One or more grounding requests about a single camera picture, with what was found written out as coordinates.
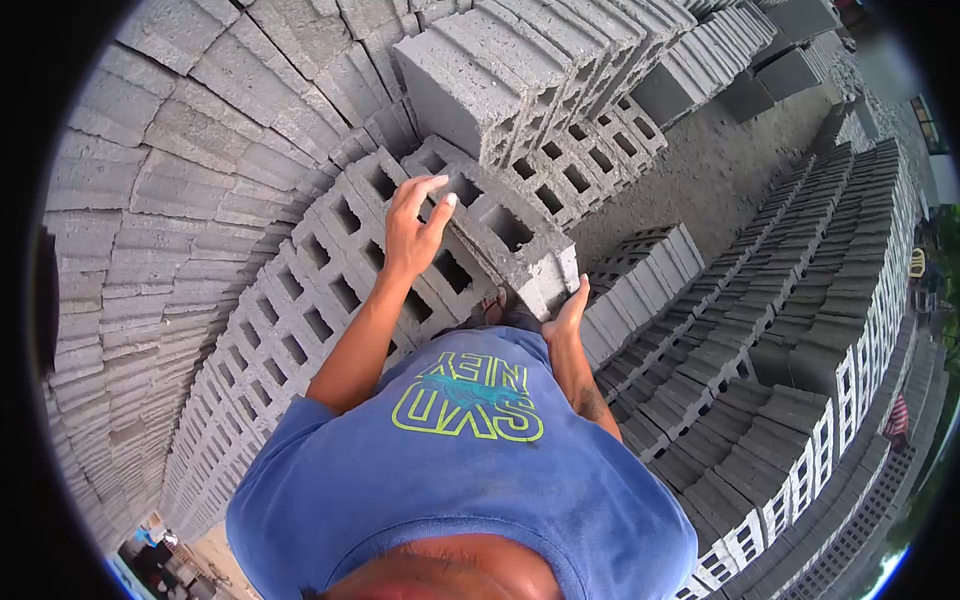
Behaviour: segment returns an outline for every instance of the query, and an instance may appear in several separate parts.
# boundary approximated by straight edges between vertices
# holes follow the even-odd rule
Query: gravel ground
[[[864,85],[857,66],[856,53],[847,50],[836,33],[824,34],[818,38],[818,42],[827,51],[827,56],[833,59],[829,74],[840,97],[852,99],[861,94],[865,95],[879,138],[895,137],[900,142],[900,148],[906,153],[910,180],[919,195],[921,181],[932,180],[933,174],[930,171],[929,154],[917,115],[908,105],[880,100]]]
[[[682,221],[709,263],[723,252],[784,171],[813,139],[831,106],[817,86],[738,125],[713,101],[666,133],[654,168],[570,233],[586,270],[639,229]]]
[[[227,543],[227,526],[221,521],[206,532],[196,543],[187,544],[197,559],[206,561],[219,575],[229,582],[229,593],[238,600],[263,600],[237,564]]]

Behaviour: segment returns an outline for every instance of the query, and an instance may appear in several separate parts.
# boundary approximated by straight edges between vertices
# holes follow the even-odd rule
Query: blue t-shirt
[[[697,553],[671,492],[570,408],[541,336],[503,326],[420,348],[341,417],[294,399],[227,510],[230,547],[267,600],[466,533],[538,552],[568,600],[671,597]]]

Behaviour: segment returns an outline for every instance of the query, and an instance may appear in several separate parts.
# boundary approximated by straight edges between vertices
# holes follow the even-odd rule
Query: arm
[[[580,289],[566,301],[557,319],[543,324],[543,339],[546,340],[553,376],[573,411],[623,442],[610,407],[593,381],[593,373],[590,372],[590,364],[580,341],[580,321],[587,307],[589,291],[587,276],[580,276]]]
[[[387,359],[403,301],[414,279],[433,260],[457,198],[447,194],[426,225],[417,220],[426,195],[446,185],[446,175],[407,180],[387,212],[386,261],[367,301],[310,381],[306,396],[336,415],[356,408],[372,394]]]

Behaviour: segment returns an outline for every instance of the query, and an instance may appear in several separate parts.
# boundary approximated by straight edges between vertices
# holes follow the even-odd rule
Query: tattoo
[[[581,389],[577,399],[576,411],[578,415],[593,422],[600,420],[606,408],[606,402],[600,396],[600,390],[597,389],[595,383],[591,382],[590,385]]]

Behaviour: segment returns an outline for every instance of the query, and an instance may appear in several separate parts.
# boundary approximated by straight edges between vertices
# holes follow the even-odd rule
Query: flip-flop
[[[507,310],[507,309],[506,309],[506,305],[507,305],[507,290],[506,290],[506,288],[504,288],[503,286],[497,286],[497,288],[496,288],[496,296],[493,297],[493,300],[490,301],[490,304],[488,304],[486,307],[481,306],[481,308],[483,309],[484,322],[486,322],[486,324],[488,324],[488,325],[494,325],[494,324],[496,324],[496,323],[491,323],[491,322],[490,322],[490,319],[487,318],[487,311],[489,311],[491,308],[493,308],[493,307],[495,307],[495,306],[499,306],[499,308],[500,308],[500,319],[502,319],[502,318],[503,318],[503,314],[504,314],[504,313],[506,312],[506,310]]]

